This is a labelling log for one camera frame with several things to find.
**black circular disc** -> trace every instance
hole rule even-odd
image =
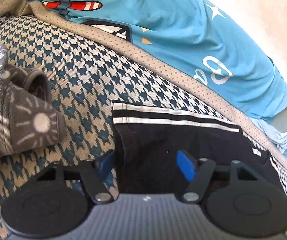
[[[87,213],[88,203],[81,193],[53,182],[26,187],[1,206],[7,228],[31,238],[63,235],[79,226]]]
[[[212,193],[206,211],[215,225],[241,237],[268,237],[287,228],[287,197],[271,184],[242,181]]]

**houndstooth blanket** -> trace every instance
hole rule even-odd
[[[53,106],[64,115],[67,125],[67,137],[61,144],[0,159],[0,204],[49,162],[77,164],[113,149],[113,99],[226,119],[200,99],[114,50],[33,16],[11,17],[1,23],[0,43],[9,49],[10,64],[33,67],[46,74]],[[287,170],[277,160],[274,162],[287,194]],[[112,171],[106,185],[117,195],[114,176]],[[74,182],[69,185],[79,188]],[[0,239],[6,236],[0,218]]]

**teal and beige houndstooth pattern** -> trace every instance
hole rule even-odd
[[[61,144],[0,159],[0,204],[49,162],[65,165],[96,158],[114,148],[111,100],[184,109],[224,117],[193,95],[128,60],[121,54],[32,16],[12,17],[0,24],[0,43],[9,63],[42,70],[48,77],[53,106],[67,125]],[[287,193],[287,170],[276,160]],[[106,184],[117,194],[114,172]],[[0,218],[0,239],[7,235]]]

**blue printed fabric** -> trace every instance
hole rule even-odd
[[[39,1],[69,21],[125,38],[249,117],[269,122],[287,108],[287,84],[273,61],[208,0]]]

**gray ribbed plastic body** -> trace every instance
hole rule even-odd
[[[8,240],[27,238],[9,236]],[[78,228],[52,240],[246,240],[211,224],[199,206],[174,195],[121,194],[111,204],[95,206]],[[287,240],[284,235],[264,238]]]

